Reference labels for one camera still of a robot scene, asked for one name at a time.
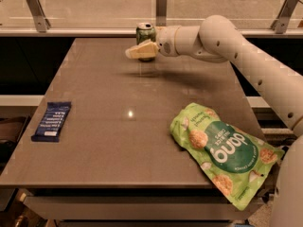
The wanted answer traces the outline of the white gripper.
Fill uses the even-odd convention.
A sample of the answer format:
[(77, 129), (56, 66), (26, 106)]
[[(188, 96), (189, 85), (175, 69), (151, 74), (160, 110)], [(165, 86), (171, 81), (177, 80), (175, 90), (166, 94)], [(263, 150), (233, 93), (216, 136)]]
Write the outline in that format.
[(166, 57), (177, 57), (176, 35), (180, 26), (158, 26), (156, 28), (156, 42), (148, 39), (134, 45), (125, 51), (129, 59), (152, 59), (158, 51)]

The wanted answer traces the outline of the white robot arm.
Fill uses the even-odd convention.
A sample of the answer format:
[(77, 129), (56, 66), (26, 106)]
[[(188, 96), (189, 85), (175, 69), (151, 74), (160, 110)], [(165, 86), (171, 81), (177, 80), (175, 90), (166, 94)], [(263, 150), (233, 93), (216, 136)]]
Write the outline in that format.
[(303, 221), (303, 77), (249, 43), (221, 15), (209, 16), (198, 26), (159, 26), (155, 34), (153, 40), (127, 49), (126, 56), (188, 55), (201, 61), (230, 61), (293, 131), (297, 139), (278, 173), (270, 226), (299, 227)]

